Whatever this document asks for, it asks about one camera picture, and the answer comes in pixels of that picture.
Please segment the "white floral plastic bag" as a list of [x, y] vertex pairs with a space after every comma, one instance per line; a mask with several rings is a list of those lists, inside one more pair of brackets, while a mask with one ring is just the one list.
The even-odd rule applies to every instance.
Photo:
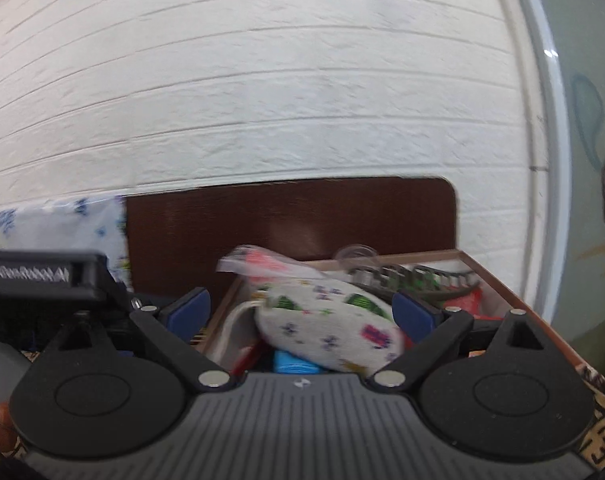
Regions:
[[120, 195], [47, 200], [0, 210], [0, 249], [102, 252], [131, 287], [126, 201]]

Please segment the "dark brown headboard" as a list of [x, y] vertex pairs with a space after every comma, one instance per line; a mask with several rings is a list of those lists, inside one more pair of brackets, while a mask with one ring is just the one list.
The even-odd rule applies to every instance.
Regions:
[[232, 278], [216, 270], [238, 245], [301, 261], [351, 244], [382, 255], [453, 249], [457, 199], [442, 178], [335, 178], [232, 184], [126, 200], [132, 284], [180, 296], [204, 286], [214, 299]]

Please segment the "white christmas print pouch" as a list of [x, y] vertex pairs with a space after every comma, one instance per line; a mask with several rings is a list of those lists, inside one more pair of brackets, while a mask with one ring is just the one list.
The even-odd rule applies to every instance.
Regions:
[[262, 338], [327, 370], [369, 376], [405, 349], [389, 304], [334, 278], [263, 285], [255, 306]]

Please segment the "red and silver gift box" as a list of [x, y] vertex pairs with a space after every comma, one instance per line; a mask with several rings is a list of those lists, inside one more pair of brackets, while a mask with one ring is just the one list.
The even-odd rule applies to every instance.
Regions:
[[[292, 354], [273, 348], [265, 341], [255, 322], [255, 306], [258, 299], [246, 301], [237, 306], [225, 322], [220, 350], [220, 362], [240, 376], [248, 370], [273, 370], [278, 374], [319, 374], [327, 368], [320, 367]], [[466, 296], [445, 300], [444, 302], [427, 302], [432, 307], [450, 309], [460, 307], [481, 317], [481, 291], [476, 289]], [[412, 347], [408, 336], [404, 337], [405, 350]]]

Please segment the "pink item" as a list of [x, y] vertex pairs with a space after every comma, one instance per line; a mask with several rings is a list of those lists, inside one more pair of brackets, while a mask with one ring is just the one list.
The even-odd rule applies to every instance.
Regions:
[[252, 284], [327, 279], [313, 266], [255, 245], [235, 247], [218, 261], [217, 271], [236, 274]]

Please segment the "brown cardboard box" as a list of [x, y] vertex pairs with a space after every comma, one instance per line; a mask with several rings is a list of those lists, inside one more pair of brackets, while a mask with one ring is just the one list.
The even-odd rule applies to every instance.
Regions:
[[208, 322], [197, 350], [233, 375], [265, 348], [317, 368], [368, 376], [463, 311], [478, 353], [497, 324], [532, 310], [485, 268], [458, 250], [353, 256], [302, 262], [258, 246], [238, 246], [217, 270], [234, 282]]

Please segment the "leopard letter print cloth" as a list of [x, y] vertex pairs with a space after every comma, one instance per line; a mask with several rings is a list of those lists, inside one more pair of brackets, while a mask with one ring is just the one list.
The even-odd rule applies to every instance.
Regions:
[[491, 462], [432, 434], [409, 400], [352, 375], [251, 374], [199, 396], [171, 434], [97, 462], [31, 452], [0, 479], [599, 479], [605, 411], [579, 453], [542, 463]]

